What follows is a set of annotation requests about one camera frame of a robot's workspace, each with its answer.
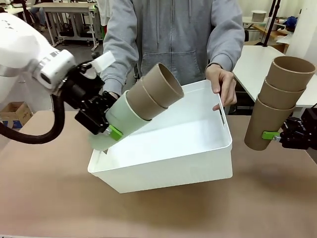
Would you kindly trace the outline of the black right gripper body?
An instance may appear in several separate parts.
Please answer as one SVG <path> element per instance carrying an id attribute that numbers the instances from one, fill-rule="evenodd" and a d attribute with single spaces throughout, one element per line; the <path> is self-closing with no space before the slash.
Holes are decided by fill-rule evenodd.
<path id="1" fill-rule="evenodd" d="M 301 118 L 289 117 L 282 125 L 280 143 L 288 149 L 317 149 L 317 109 L 305 109 Z"/>

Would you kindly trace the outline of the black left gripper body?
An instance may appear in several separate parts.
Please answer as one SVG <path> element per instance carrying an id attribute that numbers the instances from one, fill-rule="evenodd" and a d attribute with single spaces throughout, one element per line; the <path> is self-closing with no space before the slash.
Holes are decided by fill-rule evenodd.
<path id="1" fill-rule="evenodd" d="M 108 109 L 101 107 L 104 84 L 88 60 L 74 66 L 60 88 L 63 101 L 79 110 L 75 119 L 94 135 L 103 133 L 109 126 Z"/>

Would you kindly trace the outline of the person's left hand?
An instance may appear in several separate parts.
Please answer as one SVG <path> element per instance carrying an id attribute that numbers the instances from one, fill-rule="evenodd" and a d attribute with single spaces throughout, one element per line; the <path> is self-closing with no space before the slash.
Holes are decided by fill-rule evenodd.
<path id="1" fill-rule="evenodd" d="M 211 82 L 212 91 L 220 95 L 223 107 L 237 103 L 236 81 L 232 72 L 222 69 L 218 64 L 211 64 L 206 68 L 205 75 Z"/>

